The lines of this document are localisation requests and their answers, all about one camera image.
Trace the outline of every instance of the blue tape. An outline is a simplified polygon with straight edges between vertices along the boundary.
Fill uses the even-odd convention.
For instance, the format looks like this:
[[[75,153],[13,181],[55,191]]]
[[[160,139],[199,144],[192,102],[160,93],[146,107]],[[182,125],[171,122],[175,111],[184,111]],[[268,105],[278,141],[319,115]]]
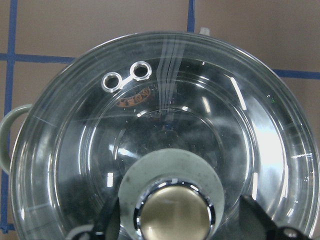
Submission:
[[[69,64],[75,57],[16,54],[16,62]]]
[[[6,53],[0,53],[0,61],[7,61],[8,57]]]
[[[316,71],[295,71],[281,69],[273,69],[273,71],[281,78],[320,80],[320,72]]]
[[[189,7],[188,7],[188,20],[186,31],[187,32],[195,32],[195,0],[189,0]]]
[[[15,47],[16,47],[16,26],[17,26],[17,9],[18,0],[10,1],[10,16],[9,16],[9,33],[8,33],[8,52],[6,55],[6,76],[5,76],[5,96],[4,96],[4,114],[6,115],[12,109],[12,93],[14,81],[14,66],[15,66]],[[9,177],[2,171],[1,173],[1,219],[0,228],[5,234],[8,230],[13,230],[12,224],[8,224],[8,187]]]

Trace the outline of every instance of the glass lid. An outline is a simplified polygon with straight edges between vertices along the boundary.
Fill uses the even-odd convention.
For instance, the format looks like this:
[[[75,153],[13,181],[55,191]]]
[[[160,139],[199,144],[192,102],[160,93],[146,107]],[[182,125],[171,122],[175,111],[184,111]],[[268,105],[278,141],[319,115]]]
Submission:
[[[319,201],[317,149],[286,85],[245,51],[182,32],[124,36],[71,63],[29,112],[10,176],[23,240],[64,240],[118,197],[121,240],[157,239],[169,200],[186,215],[157,234],[201,213],[195,238],[244,239],[241,195],[309,235]]]

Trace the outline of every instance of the gray handle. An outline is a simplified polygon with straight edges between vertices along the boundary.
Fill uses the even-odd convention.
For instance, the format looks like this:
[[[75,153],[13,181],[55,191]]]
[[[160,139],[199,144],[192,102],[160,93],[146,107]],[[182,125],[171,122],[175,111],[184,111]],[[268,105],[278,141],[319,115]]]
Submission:
[[[14,121],[21,116],[29,112],[31,104],[19,106],[4,116],[0,122],[0,168],[9,175],[11,159],[8,153],[7,139],[10,132],[10,128]]]

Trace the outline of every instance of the chrome ring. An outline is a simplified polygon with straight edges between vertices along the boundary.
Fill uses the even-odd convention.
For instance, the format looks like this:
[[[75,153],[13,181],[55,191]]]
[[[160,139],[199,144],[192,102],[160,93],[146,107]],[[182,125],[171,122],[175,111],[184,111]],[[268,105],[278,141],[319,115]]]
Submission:
[[[137,61],[130,67],[130,75],[136,81],[148,80],[152,74],[152,69],[149,63],[145,61]]]
[[[210,198],[203,192],[202,189],[200,189],[196,184],[190,183],[188,181],[185,181],[183,179],[178,178],[168,178],[168,179],[162,179],[159,181],[156,181],[152,186],[150,186],[146,191],[143,192],[140,196],[140,201],[136,204],[136,208],[134,211],[134,222],[136,224],[136,230],[140,229],[140,216],[141,212],[143,210],[144,204],[152,197],[154,193],[159,191],[162,188],[166,187],[172,187],[172,186],[180,186],[180,187],[186,187],[189,190],[192,190],[194,193],[196,193],[198,196],[202,198],[202,200],[207,205],[207,210],[209,213],[209,221],[210,221],[210,228],[213,228],[214,224],[216,223],[216,214],[215,214],[215,208],[210,200]]]
[[[122,87],[122,77],[117,72],[108,72],[103,76],[101,87],[107,93],[114,93]]]

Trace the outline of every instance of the transparent glass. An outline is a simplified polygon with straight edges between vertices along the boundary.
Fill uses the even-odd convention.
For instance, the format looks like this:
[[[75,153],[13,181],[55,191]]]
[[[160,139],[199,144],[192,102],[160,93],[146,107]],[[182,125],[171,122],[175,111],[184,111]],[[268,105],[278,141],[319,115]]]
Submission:
[[[138,69],[135,78],[131,67],[139,61],[151,72]],[[139,78],[147,71],[147,79]],[[102,87],[108,73],[116,82],[105,85],[114,92]],[[240,195],[252,195],[278,225],[312,233],[319,156],[285,84],[220,40],[152,32],[117,38],[76,59],[31,109],[11,166],[19,237],[62,240],[92,224],[107,196],[117,197],[130,166],[164,148],[199,155],[219,176],[225,208],[215,240],[243,239]],[[130,239],[123,227],[119,239]]]

